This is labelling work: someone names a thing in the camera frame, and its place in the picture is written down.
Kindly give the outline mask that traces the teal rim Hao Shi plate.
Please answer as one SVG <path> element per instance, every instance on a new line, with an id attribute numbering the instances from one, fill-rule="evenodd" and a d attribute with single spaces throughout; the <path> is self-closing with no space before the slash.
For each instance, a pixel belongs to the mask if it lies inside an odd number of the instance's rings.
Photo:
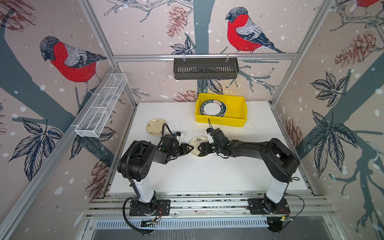
<path id="1" fill-rule="evenodd" d="M 200 114 L 212 117 L 224 117 L 227 112 L 227 106 L 217 100 L 208 100 L 200 106 Z"/>

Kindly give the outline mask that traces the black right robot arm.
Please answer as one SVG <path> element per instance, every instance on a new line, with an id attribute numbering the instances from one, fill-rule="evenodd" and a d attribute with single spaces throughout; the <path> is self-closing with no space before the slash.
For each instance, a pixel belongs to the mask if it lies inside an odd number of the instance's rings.
<path id="1" fill-rule="evenodd" d="M 217 154 L 222 158 L 248 157 L 263 160 L 272 179 L 262 204 L 265 212 L 272 214 L 284 204 L 284 195 L 293 180 L 300 161 L 279 139 L 251 143 L 229 140 L 220 129 L 207 129 L 208 142 L 198 146 L 199 156 Z"/>

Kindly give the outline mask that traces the cream plate with characters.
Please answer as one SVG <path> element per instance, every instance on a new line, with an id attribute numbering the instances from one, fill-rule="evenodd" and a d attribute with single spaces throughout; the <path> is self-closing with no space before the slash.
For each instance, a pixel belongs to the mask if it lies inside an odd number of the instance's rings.
<path id="1" fill-rule="evenodd" d="M 146 125 L 146 131 L 150 135 L 161 135 L 163 132 L 163 124 L 166 124 L 167 121 L 161 118 L 156 118 L 150 120 Z"/>

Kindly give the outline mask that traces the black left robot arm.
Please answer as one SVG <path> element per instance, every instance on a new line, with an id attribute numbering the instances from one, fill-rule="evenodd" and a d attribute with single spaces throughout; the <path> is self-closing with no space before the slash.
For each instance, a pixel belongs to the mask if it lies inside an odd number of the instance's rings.
<path id="1" fill-rule="evenodd" d="M 156 192 L 146 179 L 152 163 L 166 165 L 178 157 L 188 155 L 193 149 L 189 144 L 180 143 L 179 137 L 172 134 L 161 137 L 157 145 L 147 141 L 133 141 L 117 166 L 118 172 L 129 180 L 137 195 L 131 200 L 130 216 L 149 216 L 158 210 Z"/>

